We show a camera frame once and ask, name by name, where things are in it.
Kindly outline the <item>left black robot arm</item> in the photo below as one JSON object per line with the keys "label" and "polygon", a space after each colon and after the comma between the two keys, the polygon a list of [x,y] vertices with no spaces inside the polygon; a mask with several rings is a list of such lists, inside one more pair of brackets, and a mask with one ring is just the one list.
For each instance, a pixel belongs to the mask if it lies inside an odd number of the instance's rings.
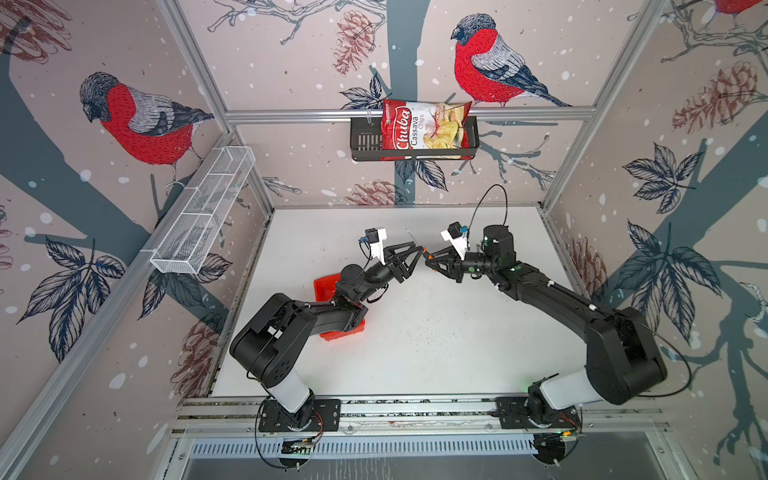
{"label": "left black robot arm", "polygon": [[364,266],[349,264],[325,302],[272,295],[235,335],[229,355],[271,395],[279,410],[300,425],[314,413],[314,392],[294,371],[308,339],[355,330],[368,312],[366,303],[393,280],[413,274],[423,248],[414,242],[385,247],[380,258],[369,255]]}

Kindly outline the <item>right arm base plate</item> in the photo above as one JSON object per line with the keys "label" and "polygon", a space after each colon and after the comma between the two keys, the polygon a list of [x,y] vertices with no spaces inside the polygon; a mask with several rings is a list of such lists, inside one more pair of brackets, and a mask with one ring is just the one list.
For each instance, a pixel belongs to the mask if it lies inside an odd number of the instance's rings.
{"label": "right arm base plate", "polygon": [[497,397],[495,405],[496,417],[504,430],[582,428],[582,420],[575,407],[555,410],[538,397]]}

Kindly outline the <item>orange black screwdriver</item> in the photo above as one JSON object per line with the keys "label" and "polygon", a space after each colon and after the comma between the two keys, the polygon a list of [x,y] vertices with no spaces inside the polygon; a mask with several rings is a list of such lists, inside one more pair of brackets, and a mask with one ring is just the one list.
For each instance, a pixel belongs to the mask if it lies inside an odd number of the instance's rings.
{"label": "orange black screwdriver", "polygon": [[406,233],[409,235],[411,240],[414,242],[415,246],[419,248],[419,250],[423,253],[425,251],[423,245],[418,241],[418,239],[414,236],[414,234],[409,230],[405,229]]}

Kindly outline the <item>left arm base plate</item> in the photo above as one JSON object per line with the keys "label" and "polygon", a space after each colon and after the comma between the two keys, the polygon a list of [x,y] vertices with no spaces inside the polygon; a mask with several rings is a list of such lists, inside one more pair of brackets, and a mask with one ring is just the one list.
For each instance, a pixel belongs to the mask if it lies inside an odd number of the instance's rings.
{"label": "left arm base plate", "polygon": [[296,412],[289,412],[273,398],[260,406],[259,433],[336,432],[341,416],[339,399],[310,397]]}

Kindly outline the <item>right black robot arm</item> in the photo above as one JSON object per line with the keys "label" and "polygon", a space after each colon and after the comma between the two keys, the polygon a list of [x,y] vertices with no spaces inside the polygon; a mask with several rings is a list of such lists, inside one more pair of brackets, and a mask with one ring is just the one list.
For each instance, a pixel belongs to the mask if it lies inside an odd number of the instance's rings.
{"label": "right black robot arm", "polygon": [[666,380],[654,332],[636,309],[607,309],[518,260],[514,237],[504,225],[485,227],[475,252],[469,251],[458,223],[443,236],[451,244],[426,254],[430,269],[455,282],[465,275],[487,277],[498,291],[548,314],[586,345],[583,367],[529,387],[526,409],[531,423],[547,426],[557,415],[585,403],[622,405]]}

